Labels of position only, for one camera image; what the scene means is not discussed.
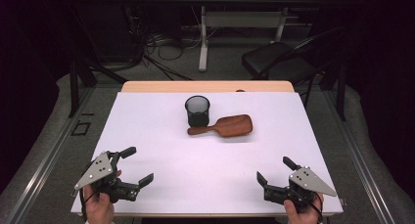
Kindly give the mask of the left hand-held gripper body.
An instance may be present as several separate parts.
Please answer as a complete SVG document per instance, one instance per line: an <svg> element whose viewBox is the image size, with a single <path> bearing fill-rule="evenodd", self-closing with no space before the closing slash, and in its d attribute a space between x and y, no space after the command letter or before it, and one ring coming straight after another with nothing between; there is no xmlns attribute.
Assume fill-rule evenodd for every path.
<svg viewBox="0 0 415 224"><path fill-rule="evenodd" d="M78 192L91 185L98 193L106 193L112 203L119 200L135 202L140 191L138 184L124 183L117 177L120 152L102 152L86 167L74 189Z"/></svg>

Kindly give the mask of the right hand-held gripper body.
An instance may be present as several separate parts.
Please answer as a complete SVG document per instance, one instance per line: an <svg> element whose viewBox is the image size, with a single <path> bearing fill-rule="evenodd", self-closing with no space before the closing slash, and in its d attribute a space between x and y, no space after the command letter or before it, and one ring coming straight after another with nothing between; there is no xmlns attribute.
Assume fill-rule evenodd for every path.
<svg viewBox="0 0 415 224"><path fill-rule="evenodd" d="M268 202L283 204L291 201L297 211L311 206L318 193L335 197L337 193L309 167L300 167L289 176L289 185L282 188L269 185L263 179L263 198Z"/></svg>

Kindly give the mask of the brown wooden hairbrush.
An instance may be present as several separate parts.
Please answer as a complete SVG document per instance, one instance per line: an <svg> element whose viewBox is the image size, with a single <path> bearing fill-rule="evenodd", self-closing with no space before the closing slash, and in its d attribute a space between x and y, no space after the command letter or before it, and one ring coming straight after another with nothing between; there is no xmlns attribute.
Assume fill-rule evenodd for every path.
<svg viewBox="0 0 415 224"><path fill-rule="evenodd" d="M190 127L187 133L189 135L199 135L214 131L222 138L230 138L248 135L253 129L251 117L247 114L239 114L221 117L214 125Z"/></svg>

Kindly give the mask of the black mesh cup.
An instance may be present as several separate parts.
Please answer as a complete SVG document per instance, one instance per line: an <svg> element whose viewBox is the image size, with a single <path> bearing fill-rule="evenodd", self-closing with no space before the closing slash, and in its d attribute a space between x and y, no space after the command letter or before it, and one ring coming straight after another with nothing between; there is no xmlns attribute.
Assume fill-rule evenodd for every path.
<svg viewBox="0 0 415 224"><path fill-rule="evenodd" d="M209 100L201 95L190 97L185 102L185 110L188 116L188 124L191 127L208 126L210 107Z"/></svg>

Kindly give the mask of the person's right hand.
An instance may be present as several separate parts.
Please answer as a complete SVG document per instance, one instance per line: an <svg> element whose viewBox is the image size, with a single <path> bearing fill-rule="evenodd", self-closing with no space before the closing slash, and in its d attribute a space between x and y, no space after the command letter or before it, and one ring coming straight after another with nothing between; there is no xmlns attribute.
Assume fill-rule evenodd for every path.
<svg viewBox="0 0 415 224"><path fill-rule="evenodd" d="M321 224L324 197L321 193L314 195L314 200L301 212L297 212L294 203L284 201L284 207L288 216L288 224Z"/></svg>

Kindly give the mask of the person's left hand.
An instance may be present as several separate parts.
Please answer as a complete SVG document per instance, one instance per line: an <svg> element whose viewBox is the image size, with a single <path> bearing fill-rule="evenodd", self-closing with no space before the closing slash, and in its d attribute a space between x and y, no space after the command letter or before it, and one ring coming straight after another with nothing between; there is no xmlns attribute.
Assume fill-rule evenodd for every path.
<svg viewBox="0 0 415 224"><path fill-rule="evenodd" d="M115 224L115 207L108 194L97 194L90 185L86 185L83 196L88 224Z"/></svg>

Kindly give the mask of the black metal stand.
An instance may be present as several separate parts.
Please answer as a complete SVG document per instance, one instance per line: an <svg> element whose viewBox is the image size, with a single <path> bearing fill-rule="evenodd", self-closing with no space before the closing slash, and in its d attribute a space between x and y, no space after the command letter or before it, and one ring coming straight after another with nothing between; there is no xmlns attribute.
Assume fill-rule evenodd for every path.
<svg viewBox="0 0 415 224"><path fill-rule="evenodd" d="M341 64L340 69L339 69L339 78L338 78L336 111L342 121L346 120L345 92L346 92L346 66L344 64Z"/></svg>
<svg viewBox="0 0 415 224"><path fill-rule="evenodd" d="M120 84L127 81L126 78L112 72L96 61L88 58L74 59L69 66L71 103L69 117L73 117L80 107L78 80L81 80L87 88L93 88L97 85L97 79L93 74L94 70L103 73Z"/></svg>

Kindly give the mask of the black folding chair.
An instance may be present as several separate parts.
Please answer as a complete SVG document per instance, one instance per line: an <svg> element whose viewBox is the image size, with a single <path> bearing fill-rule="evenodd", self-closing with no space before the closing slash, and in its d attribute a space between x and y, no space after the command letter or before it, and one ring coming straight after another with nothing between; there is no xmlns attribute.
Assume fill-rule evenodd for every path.
<svg viewBox="0 0 415 224"><path fill-rule="evenodd" d="M242 65L253 76L261 80L287 80L293 85L312 80L327 69L334 61L330 58L318 64L321 51L332 46L344 35L343 27L336 27L305 38L295 46L275 42L249 51L242 56Z"/></svg>

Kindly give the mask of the desk with white legs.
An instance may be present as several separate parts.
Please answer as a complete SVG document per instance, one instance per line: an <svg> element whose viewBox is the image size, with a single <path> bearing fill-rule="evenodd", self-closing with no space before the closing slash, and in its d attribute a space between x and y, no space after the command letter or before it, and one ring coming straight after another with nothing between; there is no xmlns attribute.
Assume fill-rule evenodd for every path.
<svg viewBox="0 0 415 224"><path fill-rule="evenodd" d="M242 11L209 11L206 6L201 7L201 53L199 71L206 71L208 67L208 35L210 27L274 27L277 29L275 41L279 41L284 29L288 8L280 11L254 12Z"/></svg>

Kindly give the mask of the aluminium floor rail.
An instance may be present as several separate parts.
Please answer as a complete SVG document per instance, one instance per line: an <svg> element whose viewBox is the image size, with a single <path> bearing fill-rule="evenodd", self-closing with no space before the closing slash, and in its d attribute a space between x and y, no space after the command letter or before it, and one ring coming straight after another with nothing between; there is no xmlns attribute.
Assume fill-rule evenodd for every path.
<svg viewBox="0 0 415 224"><path fill-rule="evenodd" d="M81 94L78 111L64 123L4 224L83 224L70 211L78 202L70 193L92 154L94 94L93 88Z"/></svg>
<svg viewBox="0 0 415 224"><path fill-rule="evenodd" d="M364 157L361 151L358 148L358 145L352 136L352 133L345 121L339 116L336 108L336 99L334 94L331 92L323 91L323 96L327 104L329 105L329 110L335 119L341 134L346 142L346 147L348 149L350 158L352 160L353 166L356 169L356 172L359 176L359 179L364 187L366 195L377 214L377 217L381 224L395 224L395 221L392 217L392 214L385 202L384 197L381 195L379 186L374 180L372 173L369 170L367 163L364 160Z"/></svg>

